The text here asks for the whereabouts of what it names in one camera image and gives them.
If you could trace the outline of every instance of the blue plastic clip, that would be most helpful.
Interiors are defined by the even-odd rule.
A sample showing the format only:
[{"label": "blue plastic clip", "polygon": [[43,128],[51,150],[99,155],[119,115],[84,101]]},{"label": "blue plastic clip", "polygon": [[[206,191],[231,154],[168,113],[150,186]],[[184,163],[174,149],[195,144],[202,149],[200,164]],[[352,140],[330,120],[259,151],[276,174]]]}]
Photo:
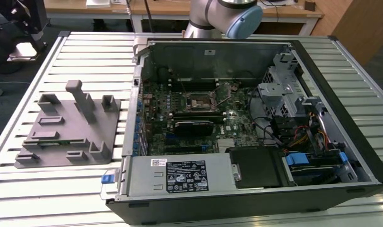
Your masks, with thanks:
[{"label": "blue plastic clip", "polygon": [[340,155],[340,158],[343,160],[343,163],[347,163],[348,162],[348,157],[347,157],[346,153],[340,152],[339,155]]},{"label": "blue plastic clip", "polygon": [[115,183],[115,175],[108,174],[102,177],[102,184]]},{"label": "blue plastic clip", "polygon": [[290,166],[310,164],[310,160],[304,153],[292,153],[286,157],[286,159]]}]

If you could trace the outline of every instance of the motherboard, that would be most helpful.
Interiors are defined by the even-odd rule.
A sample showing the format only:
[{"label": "motherboard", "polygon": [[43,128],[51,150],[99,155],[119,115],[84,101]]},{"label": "motherboard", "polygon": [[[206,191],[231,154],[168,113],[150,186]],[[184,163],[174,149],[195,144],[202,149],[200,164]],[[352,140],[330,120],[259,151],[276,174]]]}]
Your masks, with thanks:
[{"label": "motherboard", "polygon": [[148,155],[259,146],[247,106],[251,91],[238,81],[204,86],[144,83]]}]

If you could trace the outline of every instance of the warning label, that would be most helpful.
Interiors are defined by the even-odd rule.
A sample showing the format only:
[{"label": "warning label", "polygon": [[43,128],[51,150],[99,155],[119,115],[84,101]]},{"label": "warning label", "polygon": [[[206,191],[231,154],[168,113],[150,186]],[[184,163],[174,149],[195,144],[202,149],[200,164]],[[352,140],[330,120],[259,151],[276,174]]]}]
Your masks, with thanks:
[{"label": "warning label", "polygon": [[166,171],[168,193],[210,190],[206,161],[168,162]]}]

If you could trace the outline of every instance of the circuit board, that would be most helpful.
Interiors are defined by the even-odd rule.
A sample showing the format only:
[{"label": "circuit board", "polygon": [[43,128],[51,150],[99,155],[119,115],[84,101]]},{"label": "circuit board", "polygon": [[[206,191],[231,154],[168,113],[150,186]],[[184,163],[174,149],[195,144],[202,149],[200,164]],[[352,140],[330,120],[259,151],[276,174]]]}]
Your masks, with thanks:
[{"label": "circuit board", "polygon": [[[238,88],[236,85],[236,82],[220,82],[212,92],[206,92],[206,96],[200,91],[174,92],[163,84],[146,85],[148,155],[191,154],[195,153],[194,148],[198,153],[218,153],[216,141],[220,139],[234,139],[236,147],[259,146],[260,138],[247,110],[251,88]],[[195,114],[204,111],[219,113],[220,117],[215,117],[222,122],[214,124],[210,136],[178,137],[174,133],[174,113],[192,111]]]}]

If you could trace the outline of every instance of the desk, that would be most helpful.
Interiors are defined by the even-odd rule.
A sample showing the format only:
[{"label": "desk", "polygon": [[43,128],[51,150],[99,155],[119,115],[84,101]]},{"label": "desk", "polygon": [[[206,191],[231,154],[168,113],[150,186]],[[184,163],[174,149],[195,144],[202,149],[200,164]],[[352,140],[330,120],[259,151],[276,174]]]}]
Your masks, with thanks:
[{"label": "desk", "polygon": [[[148,0],[152,19],[156,20],[190,20],[190,1],[187,0]],[[146,4],[143,0],[132,3],[135,31],[142,32],[143,19],[148,19]],[[311,35],[323,12],[315,12],[296,8],[295,6],[279,7],[279,19],[275,8],[264,9],[263,22],[302,23],[304,24],[299,35]]]},{"label": "desk", "polygon": [[130,19],[127,5],[87,9],[86,0],[44,0],[48,18]]},{"label": "desk", "polygon": [[[126,5],[110,8],[87,9],[86,0],[44,0],[48,18],[91,18],[91,19],[130,19]],[[152,19],[190,20],[190,2],[171,0],[148,0]],[[132,19],[135,32],[143,32],[142,20],[148,19],[143,0],[132,0]],[[299,9],[292,6],[279,7],[279,20],[276,9],[264,9],[263,22],[302,23],[299,35],[310,35],[323,13]]]}]

